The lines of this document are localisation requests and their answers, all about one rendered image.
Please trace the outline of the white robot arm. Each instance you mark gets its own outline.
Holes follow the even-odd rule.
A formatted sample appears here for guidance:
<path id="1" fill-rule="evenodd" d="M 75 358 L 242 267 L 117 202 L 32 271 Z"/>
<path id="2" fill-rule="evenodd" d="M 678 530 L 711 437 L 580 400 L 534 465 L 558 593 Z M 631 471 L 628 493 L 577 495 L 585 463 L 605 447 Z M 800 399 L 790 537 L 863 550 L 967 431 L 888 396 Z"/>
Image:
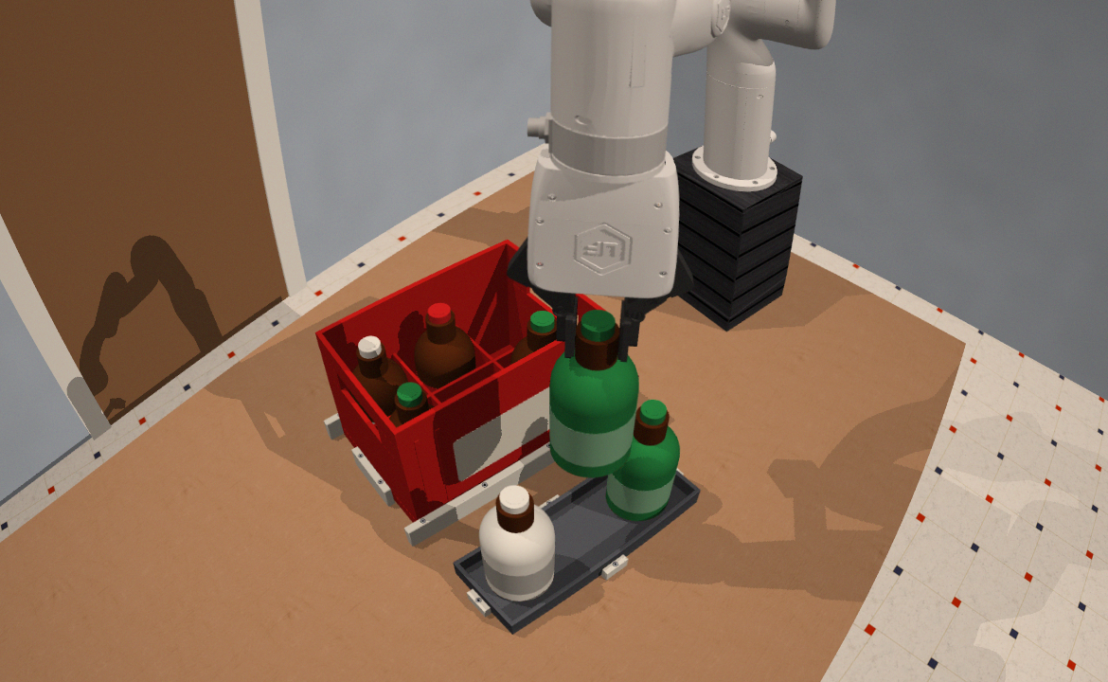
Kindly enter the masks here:
<path id="1" fill-rule="evenodd" d="M 693 168 L 717 187 L 758 192 L 777 180 L 769 158 L 776 68 L 762 40 L 821 50 L 837 0 L 529 3 L 551 27 L 551 85 L 550 112 L 529 117 L 527 135 L 545 140 L 554 158 L 609 176 L 659 167 L 671 56 L 706 46 L 705 134 Z"/>

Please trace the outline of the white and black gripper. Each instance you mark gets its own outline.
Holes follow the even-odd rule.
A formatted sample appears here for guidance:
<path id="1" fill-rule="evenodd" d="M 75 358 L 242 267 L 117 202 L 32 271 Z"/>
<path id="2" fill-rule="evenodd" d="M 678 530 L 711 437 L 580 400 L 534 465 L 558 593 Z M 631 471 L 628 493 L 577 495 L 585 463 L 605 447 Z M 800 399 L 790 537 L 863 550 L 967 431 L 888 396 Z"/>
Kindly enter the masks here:
<path id="1" fill-rule="evenodd" d="M 670 153 L 656 169 L 609 176 L 572 169 L 545 144 L 529 195 L 529 237 L 509 261 L 507 277 L 532 288 L 557 316 L 565 358 L 575 353 L 576 294 L 626 297 L 617 360 L 627 362 L 645 314 L 694 288 L 678 232 L 678 170 Z"/>

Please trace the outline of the cream bottle with grey label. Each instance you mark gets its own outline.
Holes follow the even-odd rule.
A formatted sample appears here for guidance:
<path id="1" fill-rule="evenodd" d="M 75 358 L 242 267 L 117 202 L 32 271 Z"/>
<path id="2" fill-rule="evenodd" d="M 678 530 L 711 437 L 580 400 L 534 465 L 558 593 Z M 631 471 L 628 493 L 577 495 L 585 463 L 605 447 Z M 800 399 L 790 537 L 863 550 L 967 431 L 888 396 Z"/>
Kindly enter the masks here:
<path id="1" fill-rule="evenodd" d="M 529 601 L 548 590 L 554 579 L 555 530 L 548 514 L 521 485 L 497 494 L 479 527 L 488 586 L 502 599 Z"/>

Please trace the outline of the green bottle with pale label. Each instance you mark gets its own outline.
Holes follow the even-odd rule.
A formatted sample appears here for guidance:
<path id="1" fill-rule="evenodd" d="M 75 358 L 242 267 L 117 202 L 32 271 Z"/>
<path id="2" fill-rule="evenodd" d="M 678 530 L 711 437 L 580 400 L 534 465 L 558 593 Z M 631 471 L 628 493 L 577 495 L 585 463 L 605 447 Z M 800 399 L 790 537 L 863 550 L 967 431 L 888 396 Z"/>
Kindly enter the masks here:
<path id="1" fill-rule="evenodd" d="M 642 407 L 642 409 L 640 409 Z M 671 482 L 680 458 L 670 413 L 658 399 L 636 410 L 630 457 L 607 478 L 606 502 L 627 521 L 650 521 L 670 502 Z"/>

